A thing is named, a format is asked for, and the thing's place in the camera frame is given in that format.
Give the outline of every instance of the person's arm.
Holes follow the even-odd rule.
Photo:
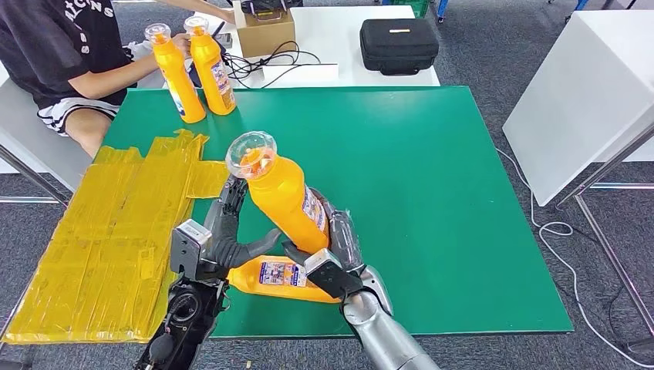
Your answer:
[[[209,14],[216,16],[220,19],[224,19],[231,24],[234,24],[234,11],[218,8],[216,5],[210,4],[205,0],[157,0],[158,2],[163,2],[168,5],[177,6],[179,8],[184,8],[186,10],[191,10],[193,12],[200,12],[204,14]]]
[[[125,89],[156,69],[157,61],[154,60],[154,55],[148,55],[110,71],[84,73],[68,80],[68,83],[87,99],[100,99]]]

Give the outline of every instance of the white cable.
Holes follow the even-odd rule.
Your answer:
[[[569,224],[567,224],[565,222],[561,222],[561,221],[548,222],[543,226],[539,225],[536,222],[536,220],[534,219],[534,192],[531,191],[531,187],[529,186],[527,181],[522,177],[522,175],[520,173],[520,169],[517,166],[517,163],[515,163],[513,158],[511,158],[505,152],[499,150],[498,148],[495,148],[495,150],[497,150],[500,154],[505,156],[511,163],[513,163],[513,167],[515,168],[517,176],[520,178],[520,181],[529,189],[529,197],[530,197],[530,202],[531,202],[531,223],[534,226],[539,227],[538,236],[541,238],[541,240],[543,241],[545,246],[549,249],[549,251],[554,255],[554,257],[556,257],[563,265],[565,265],[570,271],[572,271],[572,286],[575,289],[575,300],[577,301],[577,306],[579,307],[579,311],[582,313],[582,317],[584,318],[584,321],[586,321],[586,324],[588,325],[588,327],[592,330],[593,333],[595,333],[595,335],[598,336],[598,338],[600,338],[609,347],[613,348],[613,350],[618,352],[622,357],[628,359],[631,363],[633,363],[635,365],[638,365],[638,366],[640,366],[642,368],[654,368],[654,365],[643,364],[643,363],[638,362],[638,361],[634,360],[633,358],[629,357],[629,355],[627,355],[625,352],[623,352],[620,348],[615,347],[610,341],[608,341],[601,334],[599,334],[599,332],[595,329],[595,327],[591,325],[591,322],[588,320],[588,317],[586,317],[586,312],[584,311],[582,303],[579,300],[579,292],[577,290],[577,271],[575,271],[575,269],[572,268],[572,266],[570,266],[570,264],[568,262],[566,262],[563,258],[561,258],[561,256],[559,256],[556,252],[554,252],[554,249],[552,249],[550,244],[543,237],[543,231],[547,231],[548,233],[552,233],[552,234],[559,235],[559,236],[562,236],[562,237],[572,235],[572,232],[573,232],[572,226],[570,226]],[[554,225],[567,227],[569,229],[569,231],[560,232],[560,231],[556,231],[556,230],[552,230],[552,229],[548,228],[548,227],[554,226]]]

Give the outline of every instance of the bottle label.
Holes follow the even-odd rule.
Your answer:
[[[259,271],[259,283],[267,285],[284,285],[287,287],[311,287],[315,285],[307,280],[306,270],[298,264],[284,262],[263,262]]]
[[[214,75],[214,79],[218,84],[218,92],[223,98],[224,105],[229,107],[234,104],[236,99],[234,99],[234,93],[231,91],[229,78],[225,72],[224,63],[222,60],[219,60],[218,63],[211,67],[211,73]]]
[[[190,81],[190,77],[188,77],[188,83],[190,83],[191,86],[193,86],[193,83]],[[175,89],[175,86],[170,83],[169,79],[166,79],[166,83],[168,84],[168,91],[170,91],[170,96],[173,97],[173,101],[175,102],[175,106],[177,107],[177,111],[179,112],[180,116],[186,116],[186,112],[184,111],[184,105],[182,105],[182,99],[180,98],[180,94],[177,93],[177,89]],[[196,89],[193,89],[193,93],[195,96],[197,96],[197,91]]]
[[[177,111],[180,113],[180,116],[186,116],[186,112],[184,112],[184,106],[182,105],[182,99],[180,98],[180,94],[177,93],[177,90],[168,82],[168,90],[170,91],[170,96],[173,97],[173,101],[175,102],[175,106],[177,107]]]
[[[315,225],[324,232],[327,226],[327,214],[325,208],[322,207],[320,200],[315,197],[311,189],[305,185],[305,199],[302,202],[302,211],[312,219]]]

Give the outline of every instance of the black cable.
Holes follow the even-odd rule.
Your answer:
[[[618,339],[618,337],[617,337],[615,331],[613,330],[613,327],[610,326],[610,325],[607,325],[606,322],[604,321],[604,318],[603,318],[600,314],[598,314],[597,311],[592,310],[591,308],[589,308],[589,307],[586,306],[585,304],[583,304],[583,303],[581,303],[580,301],[578,301],[574,294],[567,292],[567,291],[566,291],[566,290],[565,290],[565,289],[564,289],[564,288],[563,288],[563,287],[562,287],[558,282],[556,282],[556,280],[552,279],[552,281],[554,282],[554,285],[556,285],[556,288],[557,288],[559,291],[561,291],[561,293],[565,294],[568,298],[574,300],[574,301],[577,302],[579,305],[581,305],[581,306],[582,306],[586,311],[588,311],[588,312],[590,312],[591,314],[593,314],[593,316],[595,316],[595,317],[596,317],[596,318],[597,318],[597,319],[598,319],[598,320],[599,320],[599,321],[604,325],[605,328],[609,328],[609,327],[610,327],[610,328],[611,328],[611,333],[613,334],[613,338],[614,338],[616,341],[620,341],[620,340]]]
[[[625,286],[624,285],[621,286],[620,289],[618,289],[618,293],[616,293],[615,296],[613,297],[613,299],[608,303],[608,324],[611,325],[611,331],[613,331],[613,335],[615,337],[615,341],[618,342],[618,346],[620,346],[623,349],[627,349],[626,341],[625,340],[620,340],[618,338],[618,335],[617,335],[618,331],[615,330],[615,326],[613,325],[613,315],[612,315],[613,304],[615,303],[615,300],[618,299],[618,297],[620,296],[620,294],[622,293],[622,291],[624,289],[625,289]]]
[[[575,232],[581,234],[582,236],[586,237],[586,239],[588,239],[588,240],[592,241],[593,243],[595,243],[595,245],[597,245],[598,247],[601,247],[601,244],[599,243],[599,240],[597,240],[597,239],[595,239],[594,237],[588,235],[587,233],[585,233],[585,232],[579,230],[577,227],[574,227],[574,226],[572,226],[572,225],[570,225],[570,227],[571,227],[572,230],[574,230]]]
[[[285,50],[285,51],[279,51],[284,45],[287,44],[293,44],[295,46],[295,50]],[[269,83],[263,85],[261,89],[264,89],[273,83],[275,83],[277,80],[279,80],[283,75],[285,75],[288,72],[291,72],[293,69],[296,69],[301,66],[314,66],[314,64],[309,64],[309,63],[303,63],[303,64],[296,64],[299,60],[300,54],[306,54],[310,55],[315,58],[316,61],[318,61],[318,64],[322,64],[320,58],[312,53],[312,52],[305,52],[303,50],[300,50],[300,46],[298,45],[297,42],[295,41],[287,41],[283,42],[280,44],[275,50],[272,52],[272,54],[266,58],[261,58],[257,62],[250,62],[247,59],[237,56],[237,55],[230,55],[226,54],[224,56],[224,59],[226,62],[228,62],[228,65],[231,67],[231,72],[228,73],[228,77],[232,79],[236,79],[243,87],[246,89],[251,89],[250,86],[247,86],[241,81],[241,79],[246,79],[250,76],[251,73],[256,72],[260,69],[263,69],[264,66],[267,66],[270,61],[274,59],[278,59],[281,57],[289,57],[291,58],[291,63],[290,64],[280,64],[276,66],[292,66],[292,68],[287,69],[284,71],[281,75],[277,76],[275,79],[270,81]]]

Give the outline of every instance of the clear bottle cap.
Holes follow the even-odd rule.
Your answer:
[[[227,149],[227,169],[241,179],[256,179],[268,173],[277,158],[277,143],[263,131],[240,135]]]
[[[184,29],[191,36],[202,36],[209,33],[209,21],[205,17],[194,15],[184,21]]]
[[[153,44],[165,44],[170,41],[170,27],[163,23],[154,23],[145,28],[145,39]]]

